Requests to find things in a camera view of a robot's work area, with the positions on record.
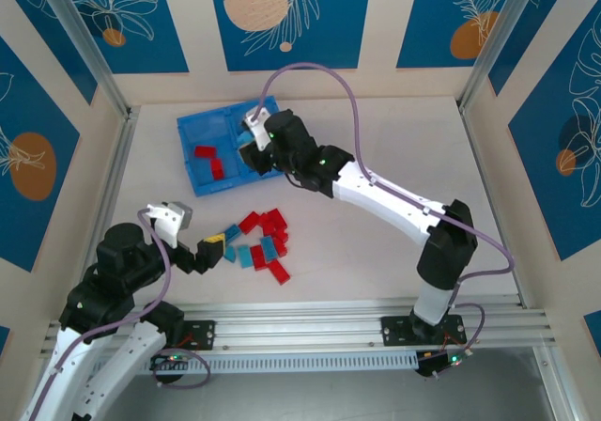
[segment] black mounting plate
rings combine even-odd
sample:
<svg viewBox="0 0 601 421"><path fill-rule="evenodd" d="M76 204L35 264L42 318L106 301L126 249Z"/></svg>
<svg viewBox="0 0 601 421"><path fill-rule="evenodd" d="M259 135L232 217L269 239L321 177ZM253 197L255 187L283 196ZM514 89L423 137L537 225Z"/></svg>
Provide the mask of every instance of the black mounting plate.
<svg viewBox="0 0 601 421"><path fill-rule="evenodd" d="M380 320L380 323L384 346L442 346L444 340L444 335L442 335L440 341L427 343L421 341L413 333L409 316L385 316ZM459 344L468 342L463 320L459 315L447 315L439 327L443 333L451 336Z"/></svg>
<svg viewBox="0 0 601 421"><path fill-rule="evenodd" d="M183 344L178 346L188 351L212 351L215 341L214 320L184 320Z"/></svg>

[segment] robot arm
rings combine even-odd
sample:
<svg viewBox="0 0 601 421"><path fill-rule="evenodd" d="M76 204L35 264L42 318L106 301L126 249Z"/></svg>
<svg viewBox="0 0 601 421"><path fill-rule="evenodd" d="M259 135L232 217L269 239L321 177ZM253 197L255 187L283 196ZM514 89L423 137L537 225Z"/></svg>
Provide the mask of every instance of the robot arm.
<svg viewBox="0 0 601 421"><path fill-rule="evenodd" d="M171 263L185 273L204 273L222 257L224 238L202 240L196 254L177 241L178 232L188 226L192 217L188 207L169 203L148 205L148 209L147 215ZM82 282L69 293L59 319L61 328L51 361L22 421L31 419L40 399L37 420L102 419L140 365L165 344L176 344L182 335L183 312L160 302L135 324L126 343L88 383L92 367L111 342L116 328L78 344L57 372L54 367L71 343L97 327L123 320L133 308L134 292L158 280L165 270L157 244L146 244L142 228L136 224L109 228L96 252L98 262L86 270ZM54 374L54 382L42 394Z"/></svg>
<svg viewBox="0 0 601 421"><path fill-rule="evenodd" d="M427 200L368 171L367 179L354 157L335 146L318 146L302 120L286 110L270 116L262 108L244 122L252 140L239 149L242 160L259 174L272 168L286 172L304 189L352 203L392 224L423 248L417 270L424 283L412 312L412 327L424 344L436 344L437 329L449 309L455 283L477 247L470 233L430 213L444 212L473 225L470 209L454 201L450 206ZM420 202L423 210L373 184L377 180Z"/></svg>

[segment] blue plastic tray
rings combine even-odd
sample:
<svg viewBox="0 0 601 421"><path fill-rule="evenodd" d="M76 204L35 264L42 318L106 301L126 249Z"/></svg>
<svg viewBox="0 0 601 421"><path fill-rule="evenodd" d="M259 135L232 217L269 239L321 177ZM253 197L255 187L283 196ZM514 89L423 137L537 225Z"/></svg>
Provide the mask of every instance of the blue plastic tray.
<svg viewBox="0 0 601 421"><path fill-rule="evenodd" d="M258 103L258 100L246 101L177 119L186 170L197 197L282 175L272 170L260 177L239 156L237 139L245 132L242 120ZM265 107L270 113L280 111L273 97L266 98ZM217 148L217 158L223 163L224 179L213 179L210 160L194 156L196 146Z"/></svg>

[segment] red block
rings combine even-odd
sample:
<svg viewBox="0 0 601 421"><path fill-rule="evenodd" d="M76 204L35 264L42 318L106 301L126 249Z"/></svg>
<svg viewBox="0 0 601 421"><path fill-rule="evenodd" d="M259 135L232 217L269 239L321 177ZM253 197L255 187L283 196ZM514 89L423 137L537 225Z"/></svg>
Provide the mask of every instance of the red block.
<svg viewBox="0 0 601 421"><path fill-rule="evenodd" d="M196 158L217 158L217 148L209 146L196 146L194 148Z"/></svg>
<svg viewBox="0 0 601 421"><path fill-rule="evenodd" d="M263 236L273 235L275 233L275 225L273 222L266 222L262 225L263 227Z"/></svg>
<svg viewBox="0 0 601 421"><path fill-rule="evenodd" d="M253 211L248 216L246 216L246 218L242 222L240 222L238 226L240 227L240 230L242 230L242 233L248 235L249 232L253 228L255 228L258 223L259 215Z"/></svg>
<svg viewBox="0 0 601 421"><path fill-rule="evenodd" d="M288 234L284 230L275 230L275 233L273 233L271 236L277 238L283 243L288 242Z"/></svg>
<svg viewBox="0 0 601 421"><path fill-rule="evenodd" d="M270 216L266 212L264 212L259 216L259 225L263 226L267 222L271 222Z"/></svg>
<svg viewBox="0 0 601 421"><path fill-rule="evenodd" d="M265 254L263 254L263 247L260 245L254 245L251 247L251 257L253 257L255 271L267 269L267 262L265 261Z"/></svg>
<svg viewBox="0 0 601 421"><path fill-rule="evenodd" d="M288 224L285 222L284 217L277 208L275 210L269 211L268 215L278 230L288 228Z"/></svg>
<svg viewBox="0 0 601 421"><path fill-rule="evenodd" d="M275 250L278 252L278 257L285 257L288 254L288 249L285 248L284 243L279 238L273 238L273 245L275 245Z"/></svg>
<svg viewBox="0 0 601 421"><path fill-rule="evenodd" d="M213 174L213 179L223 179L223 164L219 158L210 160L210 171Z"/></svg>
<svg viewBox="0 0 601 421"><path fill-rule="evenodd" d="M285 282L290 280L290 274L286 272L284 266L282 266L277 259L274 259L267 265L267 267L270 269L271 273L280 285L283 285Z"/></svg>

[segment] yellow label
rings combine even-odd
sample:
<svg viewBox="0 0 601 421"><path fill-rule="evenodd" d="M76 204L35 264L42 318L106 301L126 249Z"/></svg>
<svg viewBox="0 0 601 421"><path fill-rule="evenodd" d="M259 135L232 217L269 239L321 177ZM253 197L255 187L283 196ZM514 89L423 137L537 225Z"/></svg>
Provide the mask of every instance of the yellow label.
<svg viewBox="0 0 601 421"><path fill-rule="evenodd" d="M211 244L213 244L215 242L222 242L223 243L223 251L225 252L225 233L220 233L219 235L215 235L215 236L209 236L208 238L205 238L204 241L210 242Z"/></svg>

